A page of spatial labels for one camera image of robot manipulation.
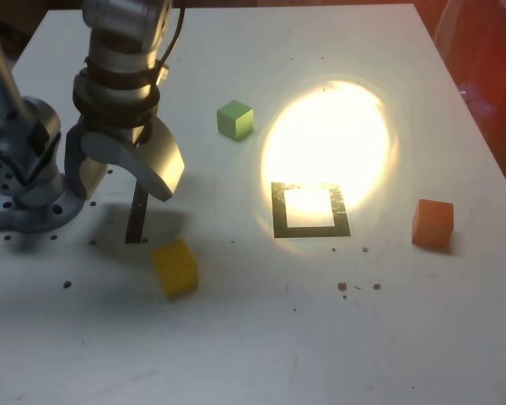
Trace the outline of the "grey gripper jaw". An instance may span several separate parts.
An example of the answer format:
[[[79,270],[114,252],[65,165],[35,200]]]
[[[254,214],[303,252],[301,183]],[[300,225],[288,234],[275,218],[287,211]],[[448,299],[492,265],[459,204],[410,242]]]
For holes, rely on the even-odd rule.
[[[105,177],[108,165],[88,157],[81,148],[81,140],[87,132],[83,117],[68,131],[65,149],[65,175],[73,193],[82,199],[90,199]]]
[[[91,159],[127,170],[146,192],[163,202],[174,195],[185,169],[177,142],[158,117],[144,128],[136,144],[122,135],[89,132],[81,147]]]

